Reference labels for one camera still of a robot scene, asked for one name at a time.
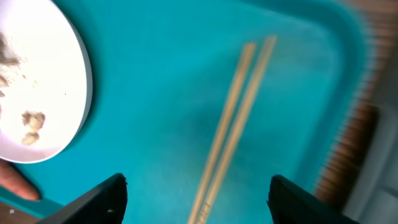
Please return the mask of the orange carrot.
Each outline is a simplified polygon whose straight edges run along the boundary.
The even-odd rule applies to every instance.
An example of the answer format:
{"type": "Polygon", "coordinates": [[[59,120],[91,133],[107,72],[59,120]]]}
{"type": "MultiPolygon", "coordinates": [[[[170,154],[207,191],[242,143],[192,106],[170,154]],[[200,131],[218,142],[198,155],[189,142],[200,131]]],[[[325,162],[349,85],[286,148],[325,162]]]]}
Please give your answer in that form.
{"type": "Polygon", "coordinates": [[[1,187],[24,200],[40,200],[37,188],[15,167],[4,160],[1,160],[1,187]]]}

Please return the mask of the white dinner plate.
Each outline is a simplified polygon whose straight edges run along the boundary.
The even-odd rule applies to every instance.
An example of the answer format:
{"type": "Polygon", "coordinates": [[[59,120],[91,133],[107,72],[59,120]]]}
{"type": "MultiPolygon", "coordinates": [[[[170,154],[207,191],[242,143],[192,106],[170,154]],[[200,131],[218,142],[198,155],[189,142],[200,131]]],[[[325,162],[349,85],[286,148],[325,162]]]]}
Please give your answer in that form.
{"type": "Polygon", "coordinates": [[[52,1],[1,1],[1,35],[28,60],[39,83],[45,123],[40,139],[21,144],[15,107],[1,103],[1,158],[20,164],[46,161],[62,152],[84,125],[93,96],[85,44],[52,1]]]}

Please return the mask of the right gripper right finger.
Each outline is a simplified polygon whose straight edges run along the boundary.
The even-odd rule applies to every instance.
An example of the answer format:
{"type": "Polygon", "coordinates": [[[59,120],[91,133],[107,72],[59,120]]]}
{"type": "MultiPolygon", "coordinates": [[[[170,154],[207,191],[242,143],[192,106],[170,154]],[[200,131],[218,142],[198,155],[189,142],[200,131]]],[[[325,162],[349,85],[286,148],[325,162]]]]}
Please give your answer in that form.
{"type": "Polygon", "coordinates": [[[282,175],[271,178],[267,204],[274,224],[358,224],[282,175]]]}

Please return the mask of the wooden chopstick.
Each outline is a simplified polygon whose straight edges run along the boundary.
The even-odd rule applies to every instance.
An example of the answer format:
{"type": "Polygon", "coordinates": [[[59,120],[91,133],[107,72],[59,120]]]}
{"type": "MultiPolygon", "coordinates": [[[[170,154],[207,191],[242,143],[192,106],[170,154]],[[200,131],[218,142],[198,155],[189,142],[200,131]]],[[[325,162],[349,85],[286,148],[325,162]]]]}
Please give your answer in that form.
{"type": "Polygon", "coordinates": [[[218,121],[218,126],[211,144],[211,149],[206,161],[205,168],[203,170],[203,175],[198,186],[197,194],[193,202],[187,224],[194,224],[200,211],[202,201],[205,197],[208,184],[211,180],[212,173],[218,160],[218,155],[221,151],[221,147],[223,145],[224,138],[229,127],[229,123],[234,113],[236,103],[238,102],[241,89],[245,82],[246,74],[250,67],[251,60],[255,51],[256,44],[252,42],[245,44],[242,49],[238,65],[236,67],[231,85],[229,87],[228,95],[224,103],[223,111],[220,116],[220,120],[218,121]]]}
{"type": "Polygon", "coordinates": [[[207,222],[212,206],[215,203],[218,192],[224,181],[224,177],[229,169],[236,147],[241,139],[276,42],[276,35],[272,35],[265,39],[243,95],[241,105],[239,106],[237,114],[235,114],[235,120],[233,124],[229,124],[195,223],[204,224],[207,222]]]}

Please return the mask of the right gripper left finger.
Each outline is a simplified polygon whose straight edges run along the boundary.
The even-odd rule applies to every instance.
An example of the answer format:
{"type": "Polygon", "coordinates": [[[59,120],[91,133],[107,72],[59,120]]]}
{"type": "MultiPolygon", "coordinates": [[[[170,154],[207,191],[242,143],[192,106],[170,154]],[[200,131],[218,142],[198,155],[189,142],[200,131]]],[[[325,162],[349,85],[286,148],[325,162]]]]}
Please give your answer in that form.
{"type": "Polygon", "coordinates": [[[37,224],[122,224],[127,207],[127,180],[114,174],[37,224]]]}

